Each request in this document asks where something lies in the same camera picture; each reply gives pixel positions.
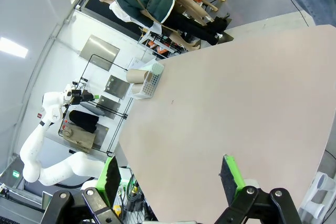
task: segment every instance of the black pants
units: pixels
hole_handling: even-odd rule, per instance
[[[172,10],[163,24],[169,28],[180,30],[199,39],[206,40],[212,46],[218,42],[218,39],[215,38],[216,31],[209,29],[207,26],[202,26],[175,10]]]

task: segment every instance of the table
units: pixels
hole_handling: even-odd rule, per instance
[[[160,221],[214,223],[227,207],[223,154],[299,207],[334,118],[335,41],[318,26],[160,61],[154,97],[135,102],[119,140]]]

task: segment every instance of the black cloth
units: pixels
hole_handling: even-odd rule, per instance
[[[217,31],[210,30],[207,26],[202,26],[175,10],[172,10],[163,24],[169,28],[180,30],[199,39],[206,40],[212,46],[218,42],[218,39],[215,38]]]
[[[87,132],[93,133],[97,129],[96,124],[98,123],[99,117],[85,112],[73,110],[69,113],[69,119],[75,125],[81,127]]]
[[[161,33],[162,33],[163,36],[169,37],[169,36],[171,36],[173,31],[169,30],[168,28],[162,27],[162,32]]]
[[[229,24],[226,18],[215,17],[215,20],[213,22],[208,22],[206,24],[206,28],[221,34],[228,25]]]

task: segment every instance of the metal panel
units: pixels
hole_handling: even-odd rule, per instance
[[[112,66],[112,62],[118,55],[119,51],[119,48],[107,43],[106,41],[94,35],[91,35],[88,41],[85,43],[79,57],[90,60],[91,56],[93,54],[96,54],[103,59],[97,56],[93,56],[91,59],[91,63],[106,71],[109,71]]]
[[[114,119],[115,114],[113,112],[117,112],[119,110],[120,103],[112,101],[111,99],[108,99],[102,95],[99,98],[96,107],[103,109],[105,116],[109,117],[110,119]]]
[[[120,99],[124,99],[130,84],[115,76],[110,76],[108,82],[106,83],[104,91]]]

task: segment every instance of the cable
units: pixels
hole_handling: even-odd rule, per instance
[[[216,1],[216,0],[212,0],[212,1],[210,2],[210,4],[212,4],[212,3],[215,2],[215,1]],[[206,5],[206,6],[205,6],[205,9],[204,9],[204,10],[206,11],[206,9],[208,8],[208,5],[207,5],[207,4],[204,4],[204,5]]]
[[[67,185],[60,184],[60,183],[54,184],[54,186],[58,186],[58,187],[60,187],[60,188],[65,188],[65,189],[76,189],[76,188],[82,187],[82,185],[83,185],[85,182],[90,181],[90,180],[93,180],[93,179],[94,179],[94,177],[91,177],[91,178],[89,178],[88,180],[85,180],[82,184],[75,185],[75,186],[67,186]]]
[[[121,206],[120,206],[120,219],[123,220],[124,216],[124,201],[122,200],[121,194],[119,195]]]
[[[124,201],[125,201],[125,196],[126,196],[126,187],[123,186],[122,187],[124,190],[124,197],[122,197],[121,199],[121,220],[124,221],[125,217],[126,217],[126,213],[125,213],[125,205],[124,205]]]
[[[336,157],[334,155],[332,155],[329,151],[324,150],[325,152],[329,153],[330,156],[332,156],[334,158],[334,160],[336,161]]]
[[[148,204],[146,202],[143,203],[143,210],[144,210],[144,217],[145,217],[145,221],[151,221],[152,220],[152,216],[149,213],[149,208],[148,208]]]
[[[142,197],[142,191],[139,187],[139,184],[137,181],[135,181],[134,184],[134,174],[132,174],[131,179],[127,185],[126,189],[126,197],[129,202],[135,202],[136,200],[140,199]]]
[[[324,150],[325,152],[327,152],[329,155],[331,155],[333,158],[334,158],[334,160],[336,161],[336,157],[334,156],[334,155],[332,155],[328,150]],[[333,207],[333,205],[335,204],[335,201],[336,201],[336,198],[334,199],[334,201],[333,201],[333,203],[331,204],[331,206],[330,206],[330,208],[328,209],[328,211],[330,211],[330,209]],[[328,215],[328,217],[326,218],[326,217],[324,217],[323,218],[323,221],[322,221],[322,224],[323,223],[325,223],[328,219],[329,219],[329,217],[333,214],[333,212],[336,210],[336,207],[333,209],[333,211]]]
[[[292,2],[292,4],[295,6],[295,8],[299,11],[299,13],[301,14],[301,16],[302,16],[302,18],[303,18],[303,20],[304,20],[304,22],[306,23],[306,25],[309,27],[309,25],[308,25],[308,23],[307,23],[307,21],[306,21],[306,19],[304,18],[304,16],[303,16],[303,14],[302,14],[302,12],[299,10],[299,8],[294,4],[294,2],[293,2],[293,0],[290,0],[291,2]]]
[[[325,219],[325,217],[323,218],[322,224],[324,224],[329,219],[329,217],[335,212],[335,210],[336,210],[336,207],[334,208],[334,210],[329,214],[329,216],[326,219]]]

